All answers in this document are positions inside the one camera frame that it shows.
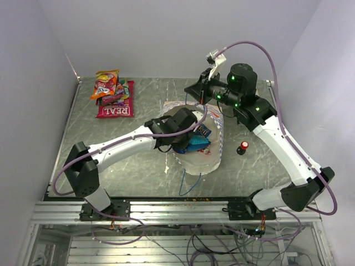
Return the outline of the blue snack bag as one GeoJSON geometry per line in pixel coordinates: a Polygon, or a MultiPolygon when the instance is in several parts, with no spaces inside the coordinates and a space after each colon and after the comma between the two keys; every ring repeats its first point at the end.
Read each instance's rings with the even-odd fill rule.
{"type": "Polygon", "coordinates": [[[210,144],[211,144],[211,142],[208,140],[207,137],[205,137],[203,135],[194,135],[190,139],[186,148],[182,149],[182,148],[178,148],[178,147],[173,147],[173,150],[178,154],[186,154],[189,152],[203,150],[203,149],[207,148],[210,144]]]}

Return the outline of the blue M&M's candy bag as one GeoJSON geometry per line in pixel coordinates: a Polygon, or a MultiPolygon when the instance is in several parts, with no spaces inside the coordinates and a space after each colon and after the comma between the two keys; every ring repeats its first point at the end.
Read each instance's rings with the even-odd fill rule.
{"type": "Polygon", "coordinates": [[[195,135],[203,136],[208,138],[211,134],[211,130],[204,124],[200,124],[199,127],[194,131],[195,135]]]}

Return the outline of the blue checkered paper bag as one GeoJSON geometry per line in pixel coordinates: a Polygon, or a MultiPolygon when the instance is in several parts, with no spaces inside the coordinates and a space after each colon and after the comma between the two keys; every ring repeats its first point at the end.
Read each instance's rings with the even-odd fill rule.
{"type": "Polygon", "coordinates": [[[208,140],[211,154],[204,155],[198,151],[178,154],[173,149],[169,152],[182,167],[182,179],[179,196],[190,193],[207,174],[218,169],[221,163],[224,144],[224,118],[216,105],[207,104],[207,118],[203,122],[211,130],[208,140]]]}

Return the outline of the small red crunch packet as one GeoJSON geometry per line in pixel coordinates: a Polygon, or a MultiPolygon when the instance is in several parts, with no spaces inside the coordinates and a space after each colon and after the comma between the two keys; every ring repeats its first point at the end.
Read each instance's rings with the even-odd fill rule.
{"type": "Polygon", "coordinates": [[[200,150],[198,150],[198,152],[200,152],[200,153],[202,153],[202,154],[204,154],[204,155],[210,155],[210,154],[211,154],[211,151],[210,151],[210,148],[209,148],[209,147],[200,149],[200,150]]]}

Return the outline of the red REAL crisps bag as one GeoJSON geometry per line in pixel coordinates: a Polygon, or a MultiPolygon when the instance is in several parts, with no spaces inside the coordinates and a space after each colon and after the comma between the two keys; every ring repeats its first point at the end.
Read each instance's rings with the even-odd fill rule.
{"type": "Polygon", "coordinates": [[[96,118],[118,118],[118,117],[134,117],[134,108],[133,108],[133,93],[134,93],[134,81],[128,80],[130,97],[128,100],[124,101],[122,106],[119,105],[106,105],[98,106],[98,113],[96,118]]]}

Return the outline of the green candy bag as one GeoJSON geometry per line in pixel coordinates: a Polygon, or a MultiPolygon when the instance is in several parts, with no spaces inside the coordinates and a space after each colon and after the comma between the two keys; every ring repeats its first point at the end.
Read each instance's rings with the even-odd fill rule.
{"type": "Polygon", "coordinates": [[[123,100],[125,100],[130,97],[129,83],[127,79],[120,79],[119,83],[120,83],[119,90],[118,90],[119,96],[123,100]]]}

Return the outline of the red pink candy bag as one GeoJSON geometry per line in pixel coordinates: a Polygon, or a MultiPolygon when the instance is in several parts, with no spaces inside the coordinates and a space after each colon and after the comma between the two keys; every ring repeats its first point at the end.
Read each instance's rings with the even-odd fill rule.
{"type": "Polygon", "coordinates": [[[116,86],[116,89],[115,89],[115,94],[114,95],[109,95],[109,96],[104,96],[102,98],[99,98],[97,101],[96,101],[96,105],[98,106],[106,106],[106,105],[119,105],[119,106],[122,106],[124,104],[124,101],[120,96],[119,96],[119,93],[118,93],[118,90],[119,90],[119,85],[118,84],[116,86]]]}

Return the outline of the orange Fox's candy bag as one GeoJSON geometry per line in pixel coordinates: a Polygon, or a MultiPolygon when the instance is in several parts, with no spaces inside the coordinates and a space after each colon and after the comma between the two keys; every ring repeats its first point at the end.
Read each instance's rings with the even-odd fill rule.
{"type": "Polygon", "coordinates": [[[119,76],[119,69],[101,70],[96,72],[95,75],[96,80],[94,91],[90,99],[95,100],[104,96],[114,95],[119,76]]]}

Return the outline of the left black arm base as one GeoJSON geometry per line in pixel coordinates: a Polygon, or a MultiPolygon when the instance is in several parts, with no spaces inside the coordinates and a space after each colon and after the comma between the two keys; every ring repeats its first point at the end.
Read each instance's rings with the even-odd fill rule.
{"type": "Polygon", "coordinates": [[[82,205],[79,220],[83,222],[108,221],[127,221],[130,215],[130,203],[126,200],[113,200],[106,209],[97,212],[90,203],[82,205]]]}

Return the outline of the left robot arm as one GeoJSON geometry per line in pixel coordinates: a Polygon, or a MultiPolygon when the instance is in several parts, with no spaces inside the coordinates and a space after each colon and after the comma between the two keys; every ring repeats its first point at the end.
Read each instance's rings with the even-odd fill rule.
{"type": "Polygon", "coordinates": [[[129,134],[100,144],[72,147],[64,165],[64,173],[76,197],[93,206],[101,220],[113,214],[113,203],[100,185],[99,175],[111,165],[135,154],[162,146],[186,147],[204,117],[197,110],[181,108],[174,115],[151,119],[129,134]]]}

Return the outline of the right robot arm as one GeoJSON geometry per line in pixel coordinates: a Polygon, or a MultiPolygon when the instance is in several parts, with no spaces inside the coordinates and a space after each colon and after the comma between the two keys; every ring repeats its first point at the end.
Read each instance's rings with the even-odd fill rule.
{"type": "Polygon", "coordinates": [[[260,138],[288,172],[290,183],[267,190],[258,190],[244,206],[245,215],[257,219],[270,208],[288,207],[301,212],[319,196],[334,178],[331,167],[321,167],[282,129],[276,109],[256,94],[257,74],[248,64],[234,64],[227,81],[210,77],[211,68],[200,74],[198,81],[184,91],[205,105],[214,99],[233,108],[238,122],[260,138]]]}

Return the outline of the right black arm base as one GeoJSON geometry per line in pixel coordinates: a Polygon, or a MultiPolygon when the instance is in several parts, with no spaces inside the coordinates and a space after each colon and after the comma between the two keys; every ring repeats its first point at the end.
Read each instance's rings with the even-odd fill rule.
{"type": "Polygon", "coordinates": [[[222,211],[227,213],[231,221],[244,220],[275,220],[276,214],[272,208],[260,211],[247,197],[230,198],[226,207],[222,211]]]}

